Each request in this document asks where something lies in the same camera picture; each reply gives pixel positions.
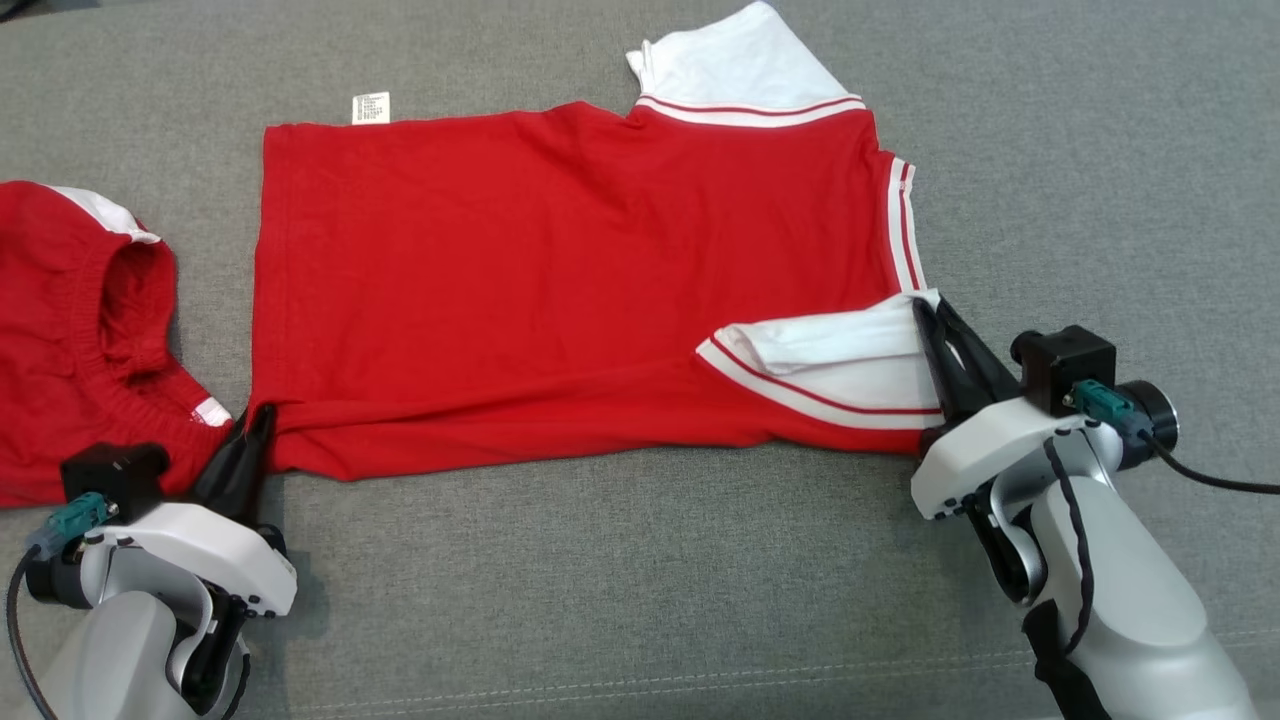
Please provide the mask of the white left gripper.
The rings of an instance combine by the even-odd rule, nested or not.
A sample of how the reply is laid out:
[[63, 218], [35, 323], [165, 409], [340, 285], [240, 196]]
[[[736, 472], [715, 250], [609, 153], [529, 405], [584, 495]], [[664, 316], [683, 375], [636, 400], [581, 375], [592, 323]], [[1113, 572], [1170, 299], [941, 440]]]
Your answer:
[[132, 523], [90, 530], [78, 564], [78, 603], [92, 609], [137, 591], [182, 621], [207, 621], [212, 592], [220, 589], [260, 615], [288, 615], [297, 573], [265, 497], [275, 424], [273, 404], [236, 420], [192, 487], [197, 505], [159, 503]]

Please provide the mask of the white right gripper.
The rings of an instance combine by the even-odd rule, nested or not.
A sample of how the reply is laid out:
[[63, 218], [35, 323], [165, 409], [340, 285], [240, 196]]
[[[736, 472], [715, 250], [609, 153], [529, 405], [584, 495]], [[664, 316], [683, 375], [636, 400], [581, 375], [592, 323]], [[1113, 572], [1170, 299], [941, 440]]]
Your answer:
[[1083, 415], [1052, 418], [1015, 398], [1020, 387], [1012, 373], [946, 299], [934, 306], [915, 297], [911, 310], [943, 421], [979, 411], [937, 439], [911, 477], [923, 518], [954, 515], [984, 487], [1001, 505], [1038, 498], [1056, 482], [1044, 452], [1050, 439], [1069, 475], [1111, 486], [1125, 450], [1112, 427]]

